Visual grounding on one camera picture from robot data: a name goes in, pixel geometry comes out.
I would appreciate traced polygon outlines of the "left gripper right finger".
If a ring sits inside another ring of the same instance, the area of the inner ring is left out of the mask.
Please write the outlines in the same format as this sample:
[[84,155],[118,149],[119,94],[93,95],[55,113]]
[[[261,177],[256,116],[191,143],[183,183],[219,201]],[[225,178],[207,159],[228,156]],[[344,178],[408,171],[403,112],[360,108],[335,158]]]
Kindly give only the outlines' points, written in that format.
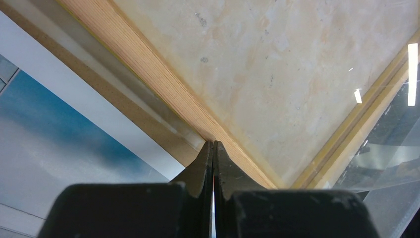
[[214,143],[215,228],[219,238],[377,238],[360,197],[344,190],[270,190]]

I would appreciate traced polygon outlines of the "building and sky photo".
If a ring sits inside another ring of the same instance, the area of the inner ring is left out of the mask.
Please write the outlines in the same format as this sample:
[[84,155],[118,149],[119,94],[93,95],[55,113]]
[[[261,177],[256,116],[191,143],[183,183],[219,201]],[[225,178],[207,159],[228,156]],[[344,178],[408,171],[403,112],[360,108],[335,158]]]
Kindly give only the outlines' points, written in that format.
[[167,182],[184,167],[4,13],[0,235],[36,237],[75,183]]

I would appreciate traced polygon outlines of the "yellow wooden photo frame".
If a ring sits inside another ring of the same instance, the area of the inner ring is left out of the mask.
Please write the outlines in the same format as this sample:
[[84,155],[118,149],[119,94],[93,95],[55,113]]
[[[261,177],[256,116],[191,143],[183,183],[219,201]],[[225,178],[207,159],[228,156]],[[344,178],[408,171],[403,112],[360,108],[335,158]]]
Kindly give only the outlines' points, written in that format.
[[[279,185],[272,180],[262,163],[254,159],[248,149],[239,144],[214,118],[202,100],[115,2],[116,0],[62,0],[60,4],[201,138],[222,141],[233,161],[258,183],[268,188],[298,188]],[[409,39],[407,56],[404,57],[399,52],[385,73],[393,76],[405,73],[409,81],[418,81],[416,75],[419,61],[420,28]]]

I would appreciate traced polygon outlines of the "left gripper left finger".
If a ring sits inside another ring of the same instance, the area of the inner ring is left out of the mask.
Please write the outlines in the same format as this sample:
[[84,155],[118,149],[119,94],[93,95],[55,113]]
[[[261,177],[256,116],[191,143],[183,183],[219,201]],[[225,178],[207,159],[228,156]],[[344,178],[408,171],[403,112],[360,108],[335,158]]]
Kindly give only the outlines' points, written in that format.
[[168,183],[73,184],[56,198],[41,238],[193,238],[211,230],[213,143]]

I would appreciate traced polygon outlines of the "clear plastic sheet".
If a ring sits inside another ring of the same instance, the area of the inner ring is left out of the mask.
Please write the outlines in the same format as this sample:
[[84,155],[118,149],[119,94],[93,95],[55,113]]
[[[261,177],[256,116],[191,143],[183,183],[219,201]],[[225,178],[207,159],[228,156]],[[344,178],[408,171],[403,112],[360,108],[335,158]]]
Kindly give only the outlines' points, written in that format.
[[385,73],[417,0],[117,0],[239,144],[286,187],[359,192],[383,238],[420,208],[420,92]]

